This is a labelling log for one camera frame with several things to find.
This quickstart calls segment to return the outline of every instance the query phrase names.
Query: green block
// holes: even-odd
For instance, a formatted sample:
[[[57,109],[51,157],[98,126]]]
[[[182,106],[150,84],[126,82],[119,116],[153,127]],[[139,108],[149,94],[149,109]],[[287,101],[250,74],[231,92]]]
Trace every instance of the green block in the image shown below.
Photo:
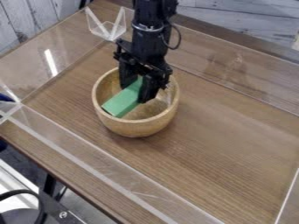
[[[143,78],[123,89],[103,105],[102,108],[115,117],[122,118],[138,105],[139,90]]]

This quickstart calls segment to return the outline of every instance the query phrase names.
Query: wooden bowl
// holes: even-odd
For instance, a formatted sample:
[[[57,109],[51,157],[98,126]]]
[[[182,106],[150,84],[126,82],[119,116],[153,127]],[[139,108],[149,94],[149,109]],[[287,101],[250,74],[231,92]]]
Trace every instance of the wooden bowl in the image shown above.
[[[93,102],[99,120],[121,136],[151,136],[167,126],[175,116],[181,98],[175,78],[171,77],[171,86],[159,91],[155,99],[141,104],[123,118],[117,118],[103,110],[102,105],[121,90],[119,72],[115,68],[101,76],[93,89]]]

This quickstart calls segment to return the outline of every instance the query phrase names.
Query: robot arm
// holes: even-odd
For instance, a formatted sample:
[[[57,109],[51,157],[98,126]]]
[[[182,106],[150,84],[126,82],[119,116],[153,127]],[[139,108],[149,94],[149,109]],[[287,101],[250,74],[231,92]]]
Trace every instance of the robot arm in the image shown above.
[[[178,49],[182,34],[170,18],[177,14],[177,0],[134,0],[133,42],[117,41],[115,59],[119,61],[121,86],[126,88],[143,75],[138,101],[146,103],[166,89],[174,73],[165,60],[169,49]],[[178,46],[170,47],[173,28],[179,32]]]

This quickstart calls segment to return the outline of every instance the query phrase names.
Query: wooden table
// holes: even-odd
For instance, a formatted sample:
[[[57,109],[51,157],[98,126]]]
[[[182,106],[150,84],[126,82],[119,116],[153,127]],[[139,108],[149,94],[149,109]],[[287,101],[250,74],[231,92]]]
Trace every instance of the wooden table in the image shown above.
[[[91,9],[98,15],[103,8],[107,14],[118,13],[114,2],[126,3],[98,0]],[[111,133],[95,113],[91,89],[99,76],[118,66],[113,60],[117,47],[109,42],[98,45],[99,39],[89,35],[83,18],[82,13],[75,15],[61,28],[23,45],[18,55],[13,52],[0,60],[2,68],[11,65],[5,71],[13,77],[21,67],[10,63],[25,59],[31,45],[51,43],[58,31],[71,40],[62,41],[65,49],[75,49],[61,57],[62,75],[25,97],[23,104],[221,221],[274,223],[299,167],[298,52],[178,17],[179,24],[218,38],[182,28],[182,49],[169,55],[182,88],[178,115],[161,133],[131,139]],[[91,45],[98,47],[89,54],[81,51]],[[33,69],[26,70],[21,63],[23,73],[33,75]],[[35,86],[21,85],[14,91],[27,96]],[[13,122],[2,125],[0,137],[121,222],[165,223]],[[95,151],[77,151],[70,144],[73,152],[98,169]]]

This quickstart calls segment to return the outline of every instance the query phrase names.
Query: bowl rim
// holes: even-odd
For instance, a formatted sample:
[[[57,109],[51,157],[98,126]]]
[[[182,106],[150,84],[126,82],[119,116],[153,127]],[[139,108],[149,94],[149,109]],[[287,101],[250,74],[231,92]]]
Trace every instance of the bowl rim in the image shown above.
[[[98,96],[97,96],[97,92],[98,92],[98,87],[99,87],[99,83],[107,78],[109,75],[111,75],[115,71],[118,71],[118,67],[115,67],[114,69],[111,69],[109,72],[106,72],[98,79],[94,88],[93,88],[93,93],[91,93],[91,97],[93,97],[93,103],[94,106],[97,108],[97,111],[106,116],[109,119],[121,122],[121,123],[149,123],[151,121],[158,120],[159,118],[162,118],[163,116],[166,116],[169,114],[170,111],[174,110],[174,108],[177,107],[178,103],[179,103],[179,99],[181,99],[181,88],[179,88],[179,84],[175,80],[175,78],[171,76],[171,80],[173,80],[173,84],[175,86],[175,95],[173,98],[173,104],[171,107],[169,107],[159,115],[155,115],[153,117],[149,117],[146,119],[141,119],[141,120],[129,120],[125,118],[118,118],[114,117],[113,115],[109,114],[109,112],[106,112],[106,110],[99,106],[99,101],[98,101]]]

